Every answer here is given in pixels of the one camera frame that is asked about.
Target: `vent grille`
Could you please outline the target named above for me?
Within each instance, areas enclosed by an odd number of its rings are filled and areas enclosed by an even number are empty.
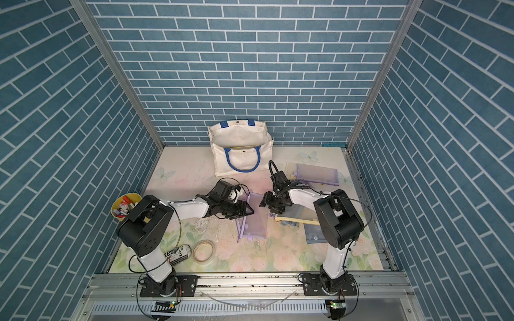
[[[175,313],[162,313],[158,310],[165,309],[159,307],[154,311],[154,315],[176,315],[176,316],[216,316],[231,314],[254,314],[254,313],[326,313],[326,305],[324,300],[318,299],[295,299],[273,303],[269,306],[270,300],[230,300],[228,303],[237,305],[248,305],[247,308],[232,306],[219,303],[213,300],[195,300],[187,302],[186,300],[177,306]],[[149,314],[155,308],[154,302],[140,302],[141,309]],[[137,315],[140,314],[135,302],[128,303],[126,301],[105,301],[96,302],[93,308],[95,315]]]

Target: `tape roll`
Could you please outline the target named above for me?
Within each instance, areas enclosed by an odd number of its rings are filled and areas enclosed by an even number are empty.
[[[209,257],[207,258],[203,258],[203,257],[200,257],[198,258],[198,254],[200,254],[199,252],[201,251],[201,246],[205,246],[205,245],[208,245],[208,246],[211,246],[212,248],[212,252],[211,254],[209,255]],[[194,248],[193,248],[193,252],[191,253],[191,256],[193,257],[193,260],[198,263],[198,264],[207,264],[209,263],[212,258],[214,257],[214,244],[209,241],[209,240],[202,240],[200,242],[198,242]]]

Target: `blue bag handle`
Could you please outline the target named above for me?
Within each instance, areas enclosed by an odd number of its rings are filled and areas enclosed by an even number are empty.
[[[232,163],[230,163],[230,157],[228,156],[228,152],[230,151],[230,148],[224,148],[225,150],[225,156],[227,157],[227,163],[228,165],[235,171],[238,171],[238,172],[241,172],[241,173],[249,173],[249,172],[252,172],[254,170],[257,169],[257,167],[259,166],[259,164],[261,163],[261,151],[260,151],[261,147],[260,146],[257,146],[255,147],[255,150],[257,151],[257,164],[255,164],[254,168],[252,169],[238,169],[238,168],[235,168]]]

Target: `metal rail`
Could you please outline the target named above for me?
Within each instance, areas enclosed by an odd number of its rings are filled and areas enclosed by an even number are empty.
[[[380,65],[380,69],[378,70],[377,77],[373,82],[373,86],[370,89],[370,93],[362,106],[362,109],[357,117],[357,121],[355,122],[354,128],[350,133],[350,137],[348,138],[348,142],[346,143],[346,148],[348,150],[352,150],[355,142],[357,142],[357,137],[359,137],[360,131],[368,118],[368,115],[371,112],[371,108],[373,108],[373,104],[375,103],[378,93],[386,80],[386,76],[393,65],[394,59],[400,50],[400,46],[405,39],[405,35],[409,28],[411,27],[412,21],[416,16],[416,13],[421,5],[423,0],[410,0],[409,4],[405,8],[403,15],[401,16],[400,23],[398,24],[398,29],[394,33],[393,39],[389,45],[388,51],[384,57],[382,64]]]
[[[70,0],[70,3],[75,9],[75,12],[79,16],[80,20],[84,24],[84,27],[86,27],[87,32],[89,32],[89,35],[97,45],[98,50],[107,62],[107,65],[111,69],[114,77],[116,77],[116,79],[120,83],[121,89],[123,89],[123,92],[127,95],[128,100],[130,100],[130,102],[132,103],[132,107],[134,108],[137,115],[143,122],[143,125],[148,130],[148,133],[154,140],[159,150],[162,151],[164,149],[164,143],[162,142],[159,134],[157,133],[154,124],[150,120],[150,117],[146,113],[146,110],[144,110],[144,107],[141,101],[139,100],[139,97],[137,96],[136,92],[134,91],[134,88],[132,87],[132,84],[127,78],[125,72],[123,71],[120,62],[114,55],[114,52],[111,46],[109,45],[107,38],[105,38],[105,35],[100,29],[100,25],[98,25],[98,22],[96,21],[95,17],[93,17],[91,9],[89,8],[85,0]]]

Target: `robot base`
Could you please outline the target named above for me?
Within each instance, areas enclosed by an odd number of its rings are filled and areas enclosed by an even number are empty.
[[[299,277],[303,283],[303,294],[305,296],[337,295],[339,290],[343,294],[357,295],[357,285],[353,275],[344,273],[336,279],[331,279],[323,271],[321,266],[320,274],[302,273]]]
[[[192,297],[196,290],[198,276],[196,275],[179,275],[176,276],[175,271],[170,274],[166,280],[161,283],[155,282],[151,277],[145,276],[141,279],[140,297],[170,297],[176,296],[177,288],[182,290],[179,297]]]

